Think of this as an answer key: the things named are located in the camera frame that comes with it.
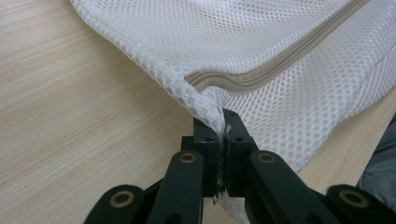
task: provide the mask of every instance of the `gray fabric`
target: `gray fabric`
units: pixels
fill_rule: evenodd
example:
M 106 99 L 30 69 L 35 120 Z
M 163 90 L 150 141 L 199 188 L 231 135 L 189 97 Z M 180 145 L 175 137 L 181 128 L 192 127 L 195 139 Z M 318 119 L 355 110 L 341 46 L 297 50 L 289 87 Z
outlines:
M 396 213 L 396 114 L 370 159 L 358 187 Z

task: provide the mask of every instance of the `wooden table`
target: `wooden table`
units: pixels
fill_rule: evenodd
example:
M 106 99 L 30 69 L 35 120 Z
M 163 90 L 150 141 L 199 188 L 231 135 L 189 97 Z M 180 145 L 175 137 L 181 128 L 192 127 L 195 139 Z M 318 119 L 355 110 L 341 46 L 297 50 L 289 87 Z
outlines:
M 0 223 L 82 223 L 108 189 L 162 178 L 192 117 L 68 1 L 0 0 Z M 301 171 L 355 184 L 396 90 L 339 125 Z M 205 201 L 205 223 L 233 223 Z

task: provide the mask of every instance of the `mesh laundry bag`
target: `mesh laundry bag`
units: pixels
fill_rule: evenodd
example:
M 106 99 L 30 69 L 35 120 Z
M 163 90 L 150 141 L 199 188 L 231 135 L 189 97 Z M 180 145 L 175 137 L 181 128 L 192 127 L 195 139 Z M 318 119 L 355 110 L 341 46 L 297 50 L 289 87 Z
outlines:
M 396 84 L 391 0 L 71 0 L 219 135 L 222 108 L 298 172 L 334 126 Z M 247 221 L 241 200 L 221 203 Z

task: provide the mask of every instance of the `beige zipper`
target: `beige zipper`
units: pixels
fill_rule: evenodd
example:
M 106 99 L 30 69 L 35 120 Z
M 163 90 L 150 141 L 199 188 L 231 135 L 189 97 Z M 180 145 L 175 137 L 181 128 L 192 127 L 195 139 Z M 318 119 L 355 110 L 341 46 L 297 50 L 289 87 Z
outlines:
M 208 86 L 218 86 L 229 91 L 257 89 L 297 62 L 367 2 L 368 0 L 351 0 L 321 25 L 255 70 L 244 74 L 200 72 L 185 77 L 185 80 L 198 91 Z

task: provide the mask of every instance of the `black metal tool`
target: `black metal tool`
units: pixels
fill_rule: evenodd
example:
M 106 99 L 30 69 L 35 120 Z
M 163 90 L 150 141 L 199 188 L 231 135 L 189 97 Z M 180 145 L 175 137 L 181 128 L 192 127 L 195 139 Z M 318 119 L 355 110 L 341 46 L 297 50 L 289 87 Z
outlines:
M 146 190 L 118 186 L 105 193 L 86 224 L 202 222 L 203 197 L 245 198 L 250 223 L 396 223 L 396 215 L 367 192 L 340 185 L 314 192 L 281 157 L 258 150 L 239 116 L 224 110 L 223 139 L 194 120 L 163 180 Z

